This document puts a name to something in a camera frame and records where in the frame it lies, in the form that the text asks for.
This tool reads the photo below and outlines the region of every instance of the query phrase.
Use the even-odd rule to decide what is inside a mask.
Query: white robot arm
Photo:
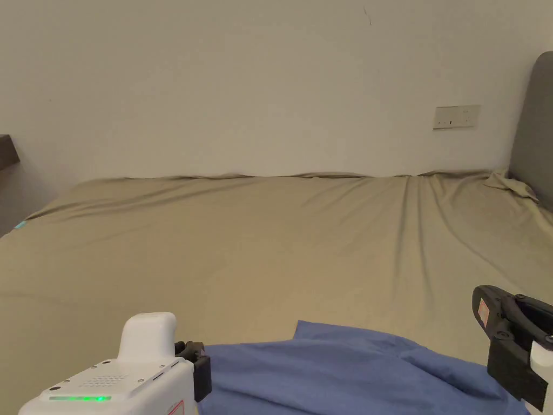
[[[171,313],[138,314],[121,336],[119,355],[43,391],[19,415],[194,415],[211,392],[202,343],[174,343]]]

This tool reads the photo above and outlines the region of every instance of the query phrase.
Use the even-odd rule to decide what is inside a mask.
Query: upholstered headboard
[[[553,210],[553,52],[542,54],[532,69],[509,172]]]

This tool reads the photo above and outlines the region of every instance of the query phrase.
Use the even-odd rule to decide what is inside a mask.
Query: wooden shelf
[[[0,135],[0,170],[16,163],[19,163],[19,156],[13,146],[12,138],[8,135]]]

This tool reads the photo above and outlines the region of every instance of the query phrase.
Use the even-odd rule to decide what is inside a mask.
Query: beige bed sheet
[[[486,172],[81,184],[0,239],[5,413],[116,356],[140,312],[208,344],[303,319],[485,363],[475,286],[553,302],[553,216],[524,189]]]

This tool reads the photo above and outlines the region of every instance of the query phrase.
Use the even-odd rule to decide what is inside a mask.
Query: electrical socket panel
[[[437,107],[434,115],[434,129],[476,127],[480,105]]]

